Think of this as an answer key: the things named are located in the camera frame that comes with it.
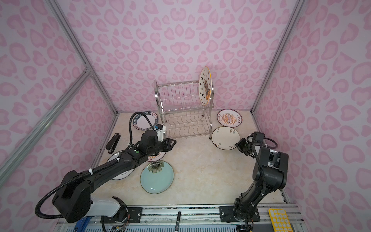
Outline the halloween cat star plate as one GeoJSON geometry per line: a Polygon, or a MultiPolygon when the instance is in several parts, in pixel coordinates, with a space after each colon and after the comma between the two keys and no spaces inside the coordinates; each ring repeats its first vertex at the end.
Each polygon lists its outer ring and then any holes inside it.
{"type": "Polygon", "coordinates": [[[207,105],[211,99],[212,77],[210,69],[203,67],[199,78],[199,98],[203,106],[207,105]]]}

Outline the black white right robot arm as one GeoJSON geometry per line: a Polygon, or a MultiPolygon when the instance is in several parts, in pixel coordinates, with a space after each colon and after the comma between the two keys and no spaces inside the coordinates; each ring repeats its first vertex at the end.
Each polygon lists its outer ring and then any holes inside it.
{"type": "Polygon", "coordinates": [[[241,139],[236,147],[241,153],[256,160],[253,183],[236,198],[233,209],[235,219],[248,222],[254,216],[258,203],[266,195],[286,186],[289,155],[276,151],[278,144],[258,131],[241,139]]]}

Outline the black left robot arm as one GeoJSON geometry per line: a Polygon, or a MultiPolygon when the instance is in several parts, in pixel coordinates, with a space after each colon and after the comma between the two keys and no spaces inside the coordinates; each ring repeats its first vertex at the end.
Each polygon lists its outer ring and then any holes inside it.
{"type": "Polygon", "coordinates": [[[147,130],[133,147],[120,151],[118,158],[81,173],[68,172],[52,203],[68,223],[89,216],[103,216],[115,222],[124,222],[127,220],[128,211],[121,199],[93,199],[92,193],[114,177],[147,162],[149,156],[171,151],[175,144],[176,140],[170,138],[159,141],[157,132],[147,130]]]}

